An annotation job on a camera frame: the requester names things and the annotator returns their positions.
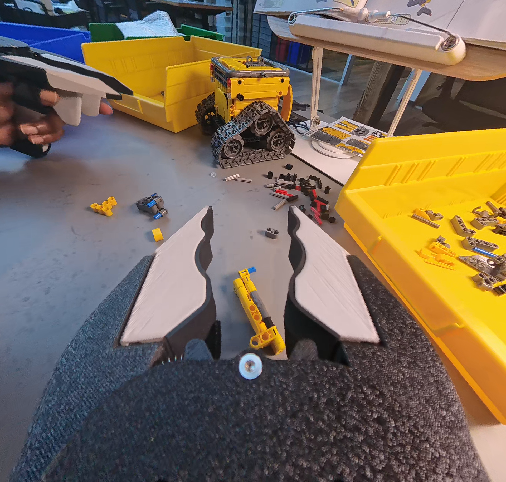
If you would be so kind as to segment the assorted loose brick pieces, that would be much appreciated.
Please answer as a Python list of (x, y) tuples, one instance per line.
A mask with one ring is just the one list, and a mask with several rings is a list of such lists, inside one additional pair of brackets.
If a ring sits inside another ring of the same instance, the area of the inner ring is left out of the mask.
[(473, 271), (471, 279), (478, 289), (505, 296), (505, 252), (490, 240), (493, 235), (505, 236), (505, 207), (491, 201), (485, 206), (471, 210), (470, 222), (459, 214), (451, 218), (450, 226), (460, 238), (456, 250), (447, 237), (439, 235), (415, 253), (424, 263), (445, 270), (456, 270), (458, 263), (464, 264)]

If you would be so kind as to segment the rack of coloured bins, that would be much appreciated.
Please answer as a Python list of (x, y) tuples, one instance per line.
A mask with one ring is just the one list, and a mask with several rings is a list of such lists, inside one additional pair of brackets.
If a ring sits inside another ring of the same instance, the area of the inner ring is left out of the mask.
[(307, 72), (311, 70), (312, 47), (276, 36), (266, 16), (253, 15), (251, 44), (262, 49), (262, 55), (273, 61)]

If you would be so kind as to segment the yellow ring connector brick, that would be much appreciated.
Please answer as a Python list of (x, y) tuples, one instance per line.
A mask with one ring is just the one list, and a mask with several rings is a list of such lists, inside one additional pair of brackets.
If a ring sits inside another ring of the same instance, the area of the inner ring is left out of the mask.
[(90, 205), (90, 209), (94, 213), (98, 213), (100, 215), (104, 215), (104, 216), (110, 217), (113, 214), (112, 209), (116, 205), (117, 205), (116, 198), (115, 197), (108, 197), (102, 203), (92, 203)]

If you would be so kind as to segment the yellow brick assembly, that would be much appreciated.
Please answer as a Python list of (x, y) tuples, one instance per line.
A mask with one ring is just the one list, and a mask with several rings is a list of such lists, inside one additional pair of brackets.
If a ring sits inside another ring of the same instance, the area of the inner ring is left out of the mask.
[(255, 267), (240, 270), (239, 278), (233, 282), (234, 292), (255, 332), (249, 346), (254, 350), (269, 348), (274, 355), (279, 355), (286, 348), (285, 342), (251, 280), (251, 274), (254, 272)]

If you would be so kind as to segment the blue storage bin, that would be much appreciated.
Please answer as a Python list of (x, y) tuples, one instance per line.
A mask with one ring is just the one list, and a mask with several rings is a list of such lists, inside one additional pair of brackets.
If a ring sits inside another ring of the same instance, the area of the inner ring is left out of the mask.
[(91, 42), (88, 31), (1, 22), (1, 36), (85, 63), (81, 45)]

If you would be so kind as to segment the pile of small black pins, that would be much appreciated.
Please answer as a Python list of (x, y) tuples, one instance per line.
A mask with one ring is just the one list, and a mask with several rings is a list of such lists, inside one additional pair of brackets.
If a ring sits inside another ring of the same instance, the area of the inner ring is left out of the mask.
[(330, 202), (332, 186), (328, 185), (327, 182), (323, 182), (321, 177), (317, 175), (300, 176), (290, 169), (279, 175), (276, 175), (273, 171), (268, 171), (264, 177), (266, 179), (265, 188), (268, 189), (269, 194), (275, 198), (275, 204), (282, 199), (287, 199), (288, 203), (285, 206), (294, 206), (317, 224), (313, 212), (311, 211), (311, 198), (309, 196), (309, 191), (315, 189), (317, 195), (329, 201), (329, 215), (334, 218), (333, 223), (323, 220), (322, 224), (324, 222), (329, 224), (335, 224), (337, 222), (337, 216), (334, 214)]

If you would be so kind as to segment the green storage bin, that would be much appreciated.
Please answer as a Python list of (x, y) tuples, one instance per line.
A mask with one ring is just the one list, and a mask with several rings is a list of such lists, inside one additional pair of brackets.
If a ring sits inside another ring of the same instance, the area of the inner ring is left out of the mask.
[(174, 37), (181, 36), (184, 40), (188, 41), (190, 37), (204, 37), (217, 41), (224, 41), (224, 35), (215, 31), (201, 29), (195, 26), (182, 24), (179, 28), (176, 28), (174, 34), (155, 34), (155, 33), (128, 33), (124, 34), (117, 26), (116, 23), (90, 23), (89, 31), (91, 34), (92, 42), (109, 42), (109, 41), (123, 41), (123, 40), (134, 40), (143, 38), (153, 37)]

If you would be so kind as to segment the person's left hand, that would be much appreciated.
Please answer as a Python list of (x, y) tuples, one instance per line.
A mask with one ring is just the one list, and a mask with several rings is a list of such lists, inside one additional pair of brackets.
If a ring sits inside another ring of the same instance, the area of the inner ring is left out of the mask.
[(54, 111), (36, 122), (15, 123), (13, 90), (12, 84), (1, 84), (1, 147), (9, 147), (21, 137), (27, 137), (32, 144), (42, 146), (58, 141), (64, 135), (65, 123)]

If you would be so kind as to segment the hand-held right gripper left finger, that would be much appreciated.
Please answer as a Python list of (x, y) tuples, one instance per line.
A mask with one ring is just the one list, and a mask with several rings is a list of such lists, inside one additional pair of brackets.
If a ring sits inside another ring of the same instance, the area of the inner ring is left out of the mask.
[(211, 340), (218, 327), (207, 269), (213, 210), (204, 207), (155, 251), (120, 337), (122, 346)]

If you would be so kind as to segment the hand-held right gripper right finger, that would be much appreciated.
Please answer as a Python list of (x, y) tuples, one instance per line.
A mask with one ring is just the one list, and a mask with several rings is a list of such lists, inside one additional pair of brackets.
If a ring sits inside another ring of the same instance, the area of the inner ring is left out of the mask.
[(347, 342), (380, 343), (350, 254), (297, 207), (288, 210), (288, 297), (297, 311)]

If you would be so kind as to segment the grey brick beam assembly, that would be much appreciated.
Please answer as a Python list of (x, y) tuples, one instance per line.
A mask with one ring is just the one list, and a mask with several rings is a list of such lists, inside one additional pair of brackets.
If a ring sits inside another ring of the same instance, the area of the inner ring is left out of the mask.
[(163, 198), (157, 193), (141, 198), (136, 201), (135, 206), (140, 212), (149, 214), (154, 220), (159, 220), (168, 214)]

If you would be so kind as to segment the yellow tracked toy bulldozer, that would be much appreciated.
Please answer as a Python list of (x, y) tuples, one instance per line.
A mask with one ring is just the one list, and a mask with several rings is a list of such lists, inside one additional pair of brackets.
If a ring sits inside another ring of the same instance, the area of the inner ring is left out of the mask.
[(280, 160), (295, 145), (288, 121), (293, 107), (289, 69), (257, 57), (213, 57), (213, 92), (195, 117), (211, 135), (212, 155), (223, 169)]

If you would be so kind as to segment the grey desk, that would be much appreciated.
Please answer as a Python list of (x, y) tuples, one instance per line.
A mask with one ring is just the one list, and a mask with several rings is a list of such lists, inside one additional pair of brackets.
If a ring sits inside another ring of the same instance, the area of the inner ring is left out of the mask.
[[(1, 454), (20, 455), (6, 481), (489, 481), (419, 323), (350, 250), (380, 343), (297, 311), (293, 206), (273, 211), (263, 188), (281, 165), (247, 166), (247, 184), (212, 162), (199, 132), (100, 116), (2, 170)], [(135, 206), (154, 193), (159, 220)], [(108, 197), (112, 216), (90, 209)], [(213, 338), (122, 346), (155, 251), (206, 206)], [(279, 355), (249, 346), (233, 282), (250, 267)]]

